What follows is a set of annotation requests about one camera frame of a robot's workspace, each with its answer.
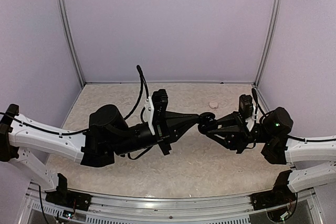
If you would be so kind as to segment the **pink earbud charging case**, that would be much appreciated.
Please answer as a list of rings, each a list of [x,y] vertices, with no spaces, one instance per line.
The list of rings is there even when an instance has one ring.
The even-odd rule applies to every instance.
[[[218,108],[218,103],[216,101],[211,101],[208,103],[209,107],[211,109],[217,109]]]

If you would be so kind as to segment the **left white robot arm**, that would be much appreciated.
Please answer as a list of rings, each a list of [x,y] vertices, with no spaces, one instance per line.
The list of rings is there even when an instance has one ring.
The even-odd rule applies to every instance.
[[[169,155],[171,145],[191,127],[199,124],[198,114],[183,114],[164,108],[148,108],[149,119],[128,126],[117,106],[108,104],[89,116],[89,126],[80,131],[66,131],[30,120],[11,104],[1,119],[1,161],[15,162],[28,168],[41,189],[66,206],[73,201],[67,179],[48,171],[29,154],[29,149],[64,157],[82,166],[101,168],[115,163],[115,156],[148,152],[158,145]]]

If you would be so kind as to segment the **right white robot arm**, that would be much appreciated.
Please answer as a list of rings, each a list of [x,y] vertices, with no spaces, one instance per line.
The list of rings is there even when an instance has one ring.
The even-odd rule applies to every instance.
[[[281,172],[269,192],[273,205],[281,204],[290,193],[335,182],[335,136],[303,138],[290,136],[293,120],[282,107],[258,116],[239,110],[216,120],[207,116],[198,130],[221,146],[241,154],[263,144],[261,154],[270,164],[290,165]]]

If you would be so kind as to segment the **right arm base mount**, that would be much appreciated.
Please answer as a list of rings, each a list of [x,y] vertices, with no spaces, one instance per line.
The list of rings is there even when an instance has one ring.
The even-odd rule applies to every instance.
[[[272,208],[279,205],[284,205],[290,203],[290,201],[295,201],[297,198],[296,194],[291,191],[263,191],[260,193],[255,193],[250,196],[253,209],[262,210],[267,208]]]

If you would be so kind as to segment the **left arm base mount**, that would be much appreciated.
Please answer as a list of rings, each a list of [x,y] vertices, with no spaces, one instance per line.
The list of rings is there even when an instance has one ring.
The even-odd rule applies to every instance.
[[[73,210],[88,211],[92,196],[77,191],[66,190],[65,192],[47,192],[45,200],[58,206]]]

